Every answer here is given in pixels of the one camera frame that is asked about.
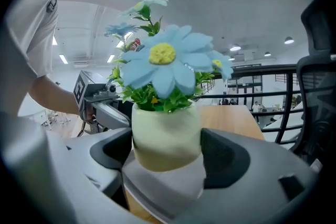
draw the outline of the black office chair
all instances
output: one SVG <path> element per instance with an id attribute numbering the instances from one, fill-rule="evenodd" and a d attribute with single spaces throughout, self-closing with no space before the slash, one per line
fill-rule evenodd
<path id="1" fill-rule="evenodd" d="M 308 164 L 316 159 L 323 164 L 336 130 L 336 47 L 319 0 L 306 8 L 301 20 L 309 46 L 309 56 L 297 64 L 304 125 L 291 150 Z"/>

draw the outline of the sleeve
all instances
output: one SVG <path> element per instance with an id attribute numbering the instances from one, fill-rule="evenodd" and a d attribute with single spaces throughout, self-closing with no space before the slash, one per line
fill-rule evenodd
<path id="1" fill-rule="evenodd" d="M 30 66 L 37 73 L 37 77 L 51 73 L 52 43 L 57 22 L 57 10 L 44 18 L 35 32 L 27 50 Z"/>

